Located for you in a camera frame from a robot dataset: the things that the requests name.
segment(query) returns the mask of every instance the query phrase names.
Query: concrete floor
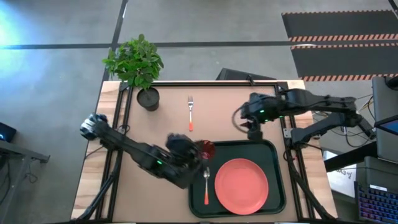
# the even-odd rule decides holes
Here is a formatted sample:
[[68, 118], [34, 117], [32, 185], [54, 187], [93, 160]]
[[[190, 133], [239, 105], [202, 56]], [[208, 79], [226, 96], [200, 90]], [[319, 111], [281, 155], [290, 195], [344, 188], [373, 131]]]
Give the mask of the concrete floor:
[[[122, 0], [0, 0], [0, 45], [111, 43]], [[281, 12], [391, 9], [388, 0], [130, 0], [119, 42], [143, 33], [154, 42], [287, 40]], [[51, 154], [24, 181], [8, 223], [69, 220], [87, 141], [81, 122], [96, 108], [107, 49], [0, 50], [0, 121], [15, 143]], [[221, 68], [296, 79], [289, 47], [159, 49], [161, 80], [214, 80]], [[318, 94], [364, 96], [371, 82], [308, 83]], [[358, 101], [362, 105], [367, 99]], [[364, 112], [372, 123], [371, 117]], [[352, 139], [361, 144], [362, 138]], [[321, 145], [352, 149], [328, 133]]]

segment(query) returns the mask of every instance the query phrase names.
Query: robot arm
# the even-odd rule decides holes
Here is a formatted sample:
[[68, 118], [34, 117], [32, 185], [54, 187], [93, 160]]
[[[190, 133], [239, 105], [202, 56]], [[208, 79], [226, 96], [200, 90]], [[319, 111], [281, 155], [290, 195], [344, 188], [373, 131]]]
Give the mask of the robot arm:
[[184, 189], [193, 181], [203, 159], [200, 149], [188, 137], [170, 134], [166, 151], [159, 146], [138, 143], [112, 129], [105, 115], [91, 114], [80, 127], [81, 135], [88, 140], [100, 138], [100, 143], [108, 150], [127, 152], [141, 169], [149, 174], [167, 179]]
[[260, 141], [262, 140], [260, 125], [265, 122], [284, 116], [303, 114], [307, 111], [332, 112], [328, 118], [307, 128], [291, 130], [290, 146], [296, 146], [301, 142], [308, 142], [312, 136], [323, 135], [337, 126], [358, 125], [362, 116], [357, 114], [354, 102], [353, 97], [317, 96], [302, 89], [282, 91], [276, 96], [251, 93], [249, 101], [239, 108], [241, 118], [247, 119], [247, 123], [241, 126], [248, 128], [248, 139]]

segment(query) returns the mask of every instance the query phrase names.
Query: fork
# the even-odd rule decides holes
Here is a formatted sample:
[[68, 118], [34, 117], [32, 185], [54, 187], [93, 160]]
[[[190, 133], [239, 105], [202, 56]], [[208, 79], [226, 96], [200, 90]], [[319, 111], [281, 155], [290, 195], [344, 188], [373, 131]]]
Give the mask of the fork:
[[189, 131], [193, 131], [193, 123], [192, 123], [193, 97], [192, 96], [188, 96], [188, 107], [189, 107]]

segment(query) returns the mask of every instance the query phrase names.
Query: dark green tray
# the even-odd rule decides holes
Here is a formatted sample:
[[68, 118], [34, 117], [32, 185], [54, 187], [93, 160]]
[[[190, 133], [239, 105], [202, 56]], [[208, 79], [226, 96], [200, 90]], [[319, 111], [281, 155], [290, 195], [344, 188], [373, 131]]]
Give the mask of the dark green tray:
[[210, 177], [208, 179], [209, 205], [204, 204], [205, 179], [200, 172], [188, 188], [189, 207], [199, 218], [214, 218], [237, 216], [220, 204], [214, 188], [218, 169], [231, 159], [243, 158], [256, 163], [266, 174], [269, 193], [265, 204], [253, 215], [275, 214], [281, 212], [286, 204], [286, 196], [279, 161], [275, 146], [269, 141], [262, 143], [252, 141], [214, 142], [216, 154], [209, 163]]

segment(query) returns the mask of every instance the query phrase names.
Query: keyboard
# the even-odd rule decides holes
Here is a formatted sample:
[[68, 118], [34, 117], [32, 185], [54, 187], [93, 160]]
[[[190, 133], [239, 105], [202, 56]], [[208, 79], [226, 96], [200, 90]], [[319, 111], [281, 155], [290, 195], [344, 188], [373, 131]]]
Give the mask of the keyboard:
[[355, 199], [359, 220], [398, 223], [398, 192], [355, 182]]

